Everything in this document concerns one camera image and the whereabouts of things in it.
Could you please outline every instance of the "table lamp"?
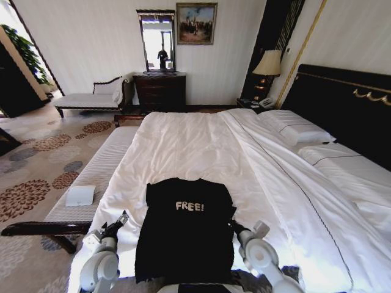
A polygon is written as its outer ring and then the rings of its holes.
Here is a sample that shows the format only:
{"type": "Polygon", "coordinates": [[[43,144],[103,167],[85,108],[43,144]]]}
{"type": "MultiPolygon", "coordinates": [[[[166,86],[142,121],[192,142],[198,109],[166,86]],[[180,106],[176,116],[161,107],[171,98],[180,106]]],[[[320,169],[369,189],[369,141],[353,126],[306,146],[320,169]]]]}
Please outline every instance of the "table lamp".
{"type": "Polygon", "coordinates": [[[281,61],[281,50],[267,50],[263,54],[263,57],[257,67],[255,67],[253,74],[262,75],[260,79],[260,85],[255,85],[256,96],[254,100],[258,101],[261,98],[266,98],[268,94],[269,86],[272,78],[280,76],[280,61],[281,61]]]}
{"type": "Polygon", "coordinates": [[[267,50],[263,54],[258,66],[255,67],[253,74],[267,75],[267,76],[280,76],[280,50],[267,50]]]}

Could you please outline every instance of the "upholstered bench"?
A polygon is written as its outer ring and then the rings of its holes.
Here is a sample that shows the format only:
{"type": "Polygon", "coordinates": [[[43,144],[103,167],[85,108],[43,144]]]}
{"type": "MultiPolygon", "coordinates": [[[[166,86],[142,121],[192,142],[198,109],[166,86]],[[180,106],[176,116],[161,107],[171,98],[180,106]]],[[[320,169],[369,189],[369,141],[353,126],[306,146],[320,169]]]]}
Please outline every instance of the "upholstered bench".
{"type": "Polygon", "coordinates": [[[134,96],[133,74],[114,78],[108,82],[94,82],[92,93],[71,93],[53,101],[64,117],[63,109],[120,110],[132,105],[134,96]]]}
{"type": "Polygon", "coordinates": [[[115,169],[131,145],[137,129],[138,126],[116,128],[71,185],[95,185],[92,205],[66,206],[67,192],[65,192],[43,222],[21,222],[9,225],[2,230],[1,235],[46,235],[67,252],[74,253],[76,247],[65,236],[88,232],[100,199],[115,169]]]}

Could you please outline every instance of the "telephone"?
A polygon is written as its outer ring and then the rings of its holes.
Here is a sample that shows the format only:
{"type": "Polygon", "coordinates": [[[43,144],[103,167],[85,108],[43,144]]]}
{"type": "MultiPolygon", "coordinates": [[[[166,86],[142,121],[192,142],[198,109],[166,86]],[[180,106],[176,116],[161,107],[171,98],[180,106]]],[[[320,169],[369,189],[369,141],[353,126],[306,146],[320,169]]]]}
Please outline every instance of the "telephone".
{"type": "Polygon", "coordinates": [[[274,106],[274,101],[272,101],[271,98],[266,98],[259,102],[259,106],[265,109],[270,109],[274,106]]]}

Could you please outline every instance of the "potted plant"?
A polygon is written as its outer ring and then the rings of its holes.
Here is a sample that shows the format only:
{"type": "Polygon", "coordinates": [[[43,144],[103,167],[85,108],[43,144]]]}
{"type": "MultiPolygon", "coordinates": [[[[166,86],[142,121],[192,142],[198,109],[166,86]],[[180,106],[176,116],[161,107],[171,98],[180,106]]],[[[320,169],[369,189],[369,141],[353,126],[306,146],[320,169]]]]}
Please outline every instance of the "potted plant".
{"type": "Polygon", "coordinates": [[[31,50],[31,47],[34,47],[34,44],[18,35],[16,29],[13,29],[6,24],[2,24],[1,26],[45,93],[47,90],[50,92],[51,84],[48,80],[48,76],[46,75],[45,70],[40,66],[38,55],[31,50]]]}

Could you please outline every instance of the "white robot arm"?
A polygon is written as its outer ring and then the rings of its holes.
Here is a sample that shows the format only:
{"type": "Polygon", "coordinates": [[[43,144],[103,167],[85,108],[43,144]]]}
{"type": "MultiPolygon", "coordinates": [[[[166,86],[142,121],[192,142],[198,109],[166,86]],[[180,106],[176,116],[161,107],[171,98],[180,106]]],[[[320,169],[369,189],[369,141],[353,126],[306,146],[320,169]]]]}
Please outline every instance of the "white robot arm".
{"type": "MultiPolygon", "coordinates": [[[[109,226],[105,223],[101,231],[93,230],[83,239],[84,245],[93,251],[93,255],[84,264],[80,274],[81,293],[107,293],[117,281],[119,277],[117,232],[128,219],[129,216],[124,211],[115,223],[109,226]]],[[[272,285],[273,293],[304,293],[294,279],[281,272],[278,267],[277,252],[263,240],[263,237],[269,232],[269,227],[266,224],[258,221],[254,227],[255,232],[243,227],[235,220],[232,220],[230,225],[241,245],[239,253],[253,275],[259,277],[264,274],[272,285]]]]}
{"type": "Polygon", "coordinates": [[[281,272],[276,250],[263,240],[270,230],[266,224],[258,221],[254,226],[255,232],[235,220],[232,220],[231,226],[238,236],[239,253],[244,264],[254,276],[259,277],[264,274],[273,288],[273,293],[304,293],[294,279],[281,272]]]}
{"type": "Polygon", "coordinates": [[[80,292],[107,293],[118,280],[117,232],[129,219],[124,211],[119,219],[101,231],[93,230],[87,234],[83,243],[93,251],[80,273],[80,292]]]}

